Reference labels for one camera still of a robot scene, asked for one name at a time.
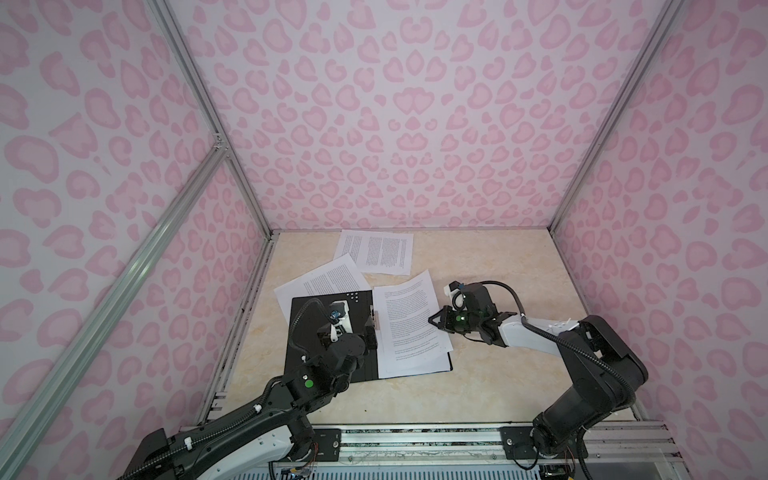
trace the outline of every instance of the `clipboard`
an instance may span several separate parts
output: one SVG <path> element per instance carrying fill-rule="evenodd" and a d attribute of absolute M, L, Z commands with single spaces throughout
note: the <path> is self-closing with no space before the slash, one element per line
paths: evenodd
<path fill-rule="evenodd" d="M 299 312 L 299 309 L 306 303 L 307 300 L 317 298 L 326 307 L 330 306 L 333 302 L 346 300 L 349 307 L 349 322 L 352 324 L 353 333 L 365 335 L 365 325 L 372 312 L 373 308 L 373 291 L 362 290 L 348 293 L 332 293 L 330 295 L 316 295 L 316 296 L 300 296 L 291 301 L 290 307 L 290 319 L 293 318 Z M 310 352 L 310 356 L 315 356 L 323 353 L 325 349 L 320 343 L 317 336 L 317 330 L 325 326 L 328 323 L 328 319 L 317 308 L 309 308 L 301 317 L 300 324 L 293 333 L 293 340 L 299 345 L 303 346 Z M 453 362 L 451 361 L 451 354 L 446 353 L 450 365 L 450 370 L 453 371 Z M 376 350 L 369 350 L 363 357 L 362 368 L 355 370 L 349 379 L 350 383 L 368 382 L 370 380 L 379 380 L 379 359 L 376 354 Z M 283 373 L 288 373 L 292 369 L 301 365 L 301 352 L 295 350 L 291 346 L 286 346 L 286 361 Z"/>

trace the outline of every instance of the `pink patterned wall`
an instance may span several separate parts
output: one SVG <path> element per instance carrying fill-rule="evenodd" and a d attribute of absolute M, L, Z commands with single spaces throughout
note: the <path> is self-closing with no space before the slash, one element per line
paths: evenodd
<path fill-rule="evenodd" d="M 0 436 L 212 144 L 147 14 L 0 6 Z"/>
<path fill-rule="evenodd" d="M 546 225 L 661 0 L 173 0 L 272 227 Z"/>
<path fill-rule="evenodd" d="M 261 243 L 222 165 L 21 478 L 115 478 L 146 434 L 193 425 Z"/>
<path fill-rule="evenodd" d="M 768 5 L 692 3 L 557 242 L 696 480 L 768 471 Z"/>

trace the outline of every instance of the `table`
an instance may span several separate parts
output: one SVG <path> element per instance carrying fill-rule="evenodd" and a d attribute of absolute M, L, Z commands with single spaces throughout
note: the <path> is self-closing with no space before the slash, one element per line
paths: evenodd
<path fill-rule="evenodd" d="M 240 347 L 223 412 L 260 395 L 283 373 L 288 325 L 274 296 L 282 285 L 333 259 L 339 232 L 281 233 Z M 429 269 L 440 305 L 458 280 L 507 283 L 531 317 L 586 316 L 546 230 L 417 230 L 411 276 L 366 273 L 371 286 L 402 283 Z M 490 287 L 499 311 L 516 311 L 510 295 Z M 316 424 L 530 422 L 571 386 L 562 360 L 537 350 L 499 348 L 452 335 L 453 371 L 353 383 L 310 414 Z M 634 419 L 629 409 L 610 420 Z"/>

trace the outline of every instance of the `pink leopard print wallpaper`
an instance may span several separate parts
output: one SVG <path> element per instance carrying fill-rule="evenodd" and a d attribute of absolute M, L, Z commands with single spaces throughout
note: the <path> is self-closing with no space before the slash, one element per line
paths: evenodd
<path fill-rule="evenodd" d="M 173 0 L 275 228 L 547 225 L 661 0 Z"/>
<path fill-rule="evenodd" d="M 0 437 L 210 150 L 147 13 L 0 5 Z"/>
<path fill-rule="evenodd" d="M 261 244 L 222 165 L 21 478 L 116 478 L 146 434 L 193 425 Z"/>
<path fill-rule="evenodd" d="M 767 25 L 690 5 L 556 239 L 696 480 L 768 471 Z"/>

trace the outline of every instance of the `diagonal metal beam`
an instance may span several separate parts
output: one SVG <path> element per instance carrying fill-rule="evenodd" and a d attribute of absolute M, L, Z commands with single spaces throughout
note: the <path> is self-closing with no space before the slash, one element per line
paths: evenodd
<path fill-rule="evenodd" d="M 272 231 L 269 223 L 266 221 L 264 212 L 259 205 L 256 192 L 253 190 L 253 186 L 248 181 L 248 177 L 243 169 L 243 163 L 237 156 L 237 153 L 232 148 L 232 141 L 227 135 L 227 130 L 221 121 L 221 117 L 216 112 L 214 101 L 208 92 L 203 81 L 203 76 L 200 74 L 200 69 L 192 57 L 187 41 L 184 39 L 184 33 L 181 30 L 179 22 L 176 18 L 176 14 L 167 0 L 145 0 L 150 10 L 154 14 L 157 20 L 157 26 L 163 32 L 171 52 L 176 57 L 176 62 L 181 67 L 184 78 L 187 79 L 187 83 L 192 89 L 192 95 L 197 99 L 197 103 L 200 105 L 200 111 L 203 113 L 211 132 L 216 136 L 220 142 L 222 148 L 230 151 L 231 167 L 235 173 L 235 180 L 237 181 L 237 187 L 243 193 L 246 198 L 246 204 L 250 209 L 254 218 L 257 219 L 259 228 L 266 238 L 270 238 Z"/>
<path fill-rule="evenodd" d="M 650 34 L 645 39 L 645 43 L 643 43 L 640 53 L 637 54 L 637 57 L 627 74 L 627 78 L 621 85 L 621 89 L 619 90 L 618 95 L 616 95 L 616 99 L 611 105 L 611 109 L 608 111 L 608 115 L 606 115 L 605 120 L 603 120 L 597 134 L 594 136 L 594 140 L 587 149 L 586 154 L 584 154 L 584 160 L 581 162 L 576 174 L 568 185 L 565 195 L 563 196 L 563 201 L 560 202 L 558 209 L 554 212 L 552 222 L 549 224 L 549 231 L 553 234 L 563 225 L 563 220 L 568 215 L 568 211 L 571 209 L 571 205 L 575 202 L 581 187 L 584 186 L 584 182 L 587 180 L 589 172 L 591 172 L 592 167 L 600 159 L 603 146 L 608 138 L 614 133 L 616 126 L 630 104 L 630 100 L 640 87 L 645 74 L 653 65 L 654 60 L 664 47 L 664 44 L 667 43 L 667 39 L 674 29 L 676 21 L 682 17 L 680 13 L 684 10 L 686 2 L 687 0 L 667 0 L 661 8 L 661 13 L 656 18 L 654 26 L 651 27 Z"/>
<path fill-rule="evenodd" d="M 221 147 L 208 153 L 53 370 L 25 403 L 0 445 L 0 478 L 16 478 L 24 468 L 227 155 Z"/>

